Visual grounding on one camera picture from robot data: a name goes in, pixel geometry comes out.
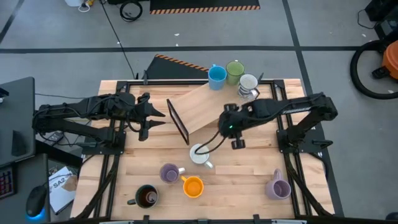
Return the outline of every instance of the white mug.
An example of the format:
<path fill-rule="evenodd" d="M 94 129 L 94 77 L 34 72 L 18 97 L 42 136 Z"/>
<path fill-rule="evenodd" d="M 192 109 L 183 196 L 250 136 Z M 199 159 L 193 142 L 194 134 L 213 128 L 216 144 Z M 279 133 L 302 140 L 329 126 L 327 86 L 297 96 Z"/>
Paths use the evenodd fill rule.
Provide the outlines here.
<path fill-rule="evenodd" d="M 259 90 L 256 88 L 259 81 L 254 75 L 245 74 L 242 75 L 239 80 L 238 95 L 245 97 L 249 100 L 254 100 L 260 95 Z"/>
<path fill-rule="evenodd" d="M 196 155 L 195 150 L 199 148 L 201 144 L 196 144 L 192 146 L 191 150 L 189 151 L 189 156 L 191 157 L 192 162 L 196 164 L 204 164 L 206 168 L 212 169 L 213 164 L 209 161 L 209 154 L 204 154 L 204 155 Z M 199 149 L 198 152 L 208 152 L 209 149 L 206 146 L 203 146 L 202 148 Z"/>

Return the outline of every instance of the orange mug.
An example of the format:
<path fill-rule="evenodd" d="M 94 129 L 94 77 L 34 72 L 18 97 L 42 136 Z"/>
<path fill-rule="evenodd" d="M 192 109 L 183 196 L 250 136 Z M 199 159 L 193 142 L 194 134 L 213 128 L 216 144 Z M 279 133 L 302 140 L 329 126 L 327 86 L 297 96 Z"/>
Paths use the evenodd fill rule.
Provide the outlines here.
<path fill-rule="evenodd" d="M 184 193 L 190 198 L 197 198 L 203 193 L 205 186 L 199 177 L 185 178 L 181 176 L 184 181 L 183 189 Z"/>

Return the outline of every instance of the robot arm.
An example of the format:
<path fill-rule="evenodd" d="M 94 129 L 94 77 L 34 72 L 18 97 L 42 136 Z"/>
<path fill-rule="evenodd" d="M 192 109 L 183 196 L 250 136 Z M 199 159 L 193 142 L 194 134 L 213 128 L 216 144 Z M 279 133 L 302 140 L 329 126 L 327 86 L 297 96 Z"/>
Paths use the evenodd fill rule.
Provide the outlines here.
<path fill-rule="evenodd" d="M 139 123 L 141 128 L 135 130 L 130 124 L 129 127 L 139 132 L 139 140 L 145 141 L 148 138 L 148 130 L 151 127 L 164 124 L 160 121 L 147 121 L 148 116 L 165 115 L 157 111 L 151 103 L 148 103 L 149 93 L 144 93 L 137 99 L 130 93 L 107 94 L 85 98 L 78 103 L 63 103 L 61 105 L 42 105 L 35 112 L 32 127 L 38 133 L 52 131 L 65 131 L 82 136 L 95 138 L 101 142 L 114 142 L 116 132 L 113 128 L 93 128 L 82 124 L 65 120 L 65 118 L 86 118 L 90 120 L 115 119 Z"/>
<path fill-rule="evenodd" d="M 305 133 L 321 121 L 331 121 L 337 116 L 337 110 L 330 97 L 323 93 L 291 100 L 258 99 L 242 105 L 241 110 L 236 104 L 224 105 L 220 115 L 218 129 L 224 138 L 236 139 L 232 142 L 233 149 L 245 147 L 242 131 L 266 124 L 282 114 L 293 114 L 304 111 L 310 113 L 299 124 L 286 129 L 290 144 L 301 141 Z"/>

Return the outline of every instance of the gray floor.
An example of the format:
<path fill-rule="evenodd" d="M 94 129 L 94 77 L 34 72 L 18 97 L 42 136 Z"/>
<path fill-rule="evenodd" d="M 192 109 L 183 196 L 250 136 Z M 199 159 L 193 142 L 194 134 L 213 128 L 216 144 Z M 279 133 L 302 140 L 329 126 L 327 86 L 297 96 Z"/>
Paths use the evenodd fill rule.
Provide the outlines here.
<path fill-rule="evenodd" d="M 301 46 L 359 46 L 377 39 L 373 30 L 357 25 L 356 13 L 370 0 L 288 0 Z M 18 0 L 0 1 L 0 30 Z M 260 0 L 261 10 L 242 12 L 149 15 L 133 23 L 119 17 L 116 6 L 105 5 L 109 18 L 125 47 L 178 46 L 293 46 L 282 0 Z M 361 20 L 371 25 L 366 15 Z M 1 49 L 67 49 L 119 47 L 99 2 L 90 12 L 80 13 L 64 1 L 25 0 Z M 146 69 L 155 54 L 166 54 L 197 65 L 225 65 L 240 60 L 249 73 L 264 78 L 302 78 L 294 51 L 172 51 L 128 52 L 134 72 Z M 303 52 L 314 92 L 324 91 L 333 98 L 339 116 L 323 123 L 325 135 L 335 143 L 329 149 L 344 213 L 347 217 L 383 219 L 396 212 L 398 120 L 396 100 L 379 101 L 359 94 L 349 79 L 353 52 Z M 358 70 L 370 89 L 398 91 L 396 82 L 374 81 L 369 71 L 377 68 L 380 56 L 366 52 Z M 100 80 L 131 79 L 123 53 L 0 54 L 0 83 L 33 76 L 36 92 L 90 96 Z M 37 96 L 37 106 L 72 102 Z M 66 151 L 77 148 L 63 148 Z M 64 220 L 65 210 L 53 220 Z"/>

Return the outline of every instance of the yellow and black striped tape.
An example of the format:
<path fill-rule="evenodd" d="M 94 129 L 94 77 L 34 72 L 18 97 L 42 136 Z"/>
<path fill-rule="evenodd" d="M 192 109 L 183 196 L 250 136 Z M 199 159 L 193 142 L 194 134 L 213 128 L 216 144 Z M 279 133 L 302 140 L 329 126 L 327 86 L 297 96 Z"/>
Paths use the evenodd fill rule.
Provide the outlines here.
<path fill-rule="evenodd" d="M 157 9 L 152 10 L 151 14 L 177 14 L 191 12 L 225 12 L 225 11 L 242 11 L 242 10 L 258 10 L 260 6 L 225 6 L 225 7 L 201 7 L 187 9 Z"/>
<path fill-rule="evenodd" d="M 185 66 L 188 66 L 188 67 L 191 67 L 191 68 L 195 68 L 195 69 L 198 69 L 198 70 L 201 70 L 201 71 L 204 71 L 204 72 L 208 72 L 209 71 L 208 68 L 205 68 L 205 67 L 202 67 L 202 66 L 199 66 L 199 65 L 194 65 L 192 63 L 184 62 L 184 61 L 181 61 L 181 60 L 178 60 L 178 59 L 175 59 L 175 58 L 172 58 L 172 57 L 168 57 L 168 56 L 165 56 L 165 55 L 157 54 L 157 55 L 155 55 L 155 57 L 162 58 L 162 59 L 165 59 L 165 60 L 169 60 L 171 62 L 179 63 L 181 65 L 185 65 Z"/>

